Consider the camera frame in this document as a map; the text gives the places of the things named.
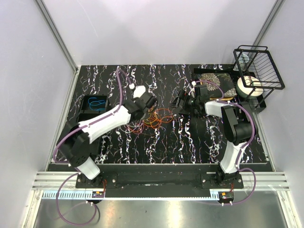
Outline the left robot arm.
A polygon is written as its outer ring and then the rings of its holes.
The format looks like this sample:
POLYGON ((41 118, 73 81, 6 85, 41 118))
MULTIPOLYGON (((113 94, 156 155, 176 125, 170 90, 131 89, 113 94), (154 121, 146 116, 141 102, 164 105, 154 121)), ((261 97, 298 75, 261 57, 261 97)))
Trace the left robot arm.
POLYGON ((144 92, 140 97, 125 100, 97 117, 78 122, 63 131, 66 135, 57 144, 58 151, 73 168, 86 176, 90 187, 98 188, 103 177, 91 158, 89 145, 117 127, 143 119, 156 103, 155 96, 144 92))

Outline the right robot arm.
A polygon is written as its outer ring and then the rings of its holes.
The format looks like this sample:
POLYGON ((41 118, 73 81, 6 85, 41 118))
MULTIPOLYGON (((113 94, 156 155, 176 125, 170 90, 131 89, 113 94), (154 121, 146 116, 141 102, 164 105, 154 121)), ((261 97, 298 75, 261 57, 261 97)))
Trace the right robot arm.
POLYGON ((214 182, 220 188, 227 188, 239 179, 239 164, 245 149, 258 133, 248 102, 234 103, 222 98, 211 100, 206 85, 193 81, 190 92, 180 90, 170 107, 180 107, 180 115, 213 115, 220 117, 227 139, 224 157, 219 163, 214 182))

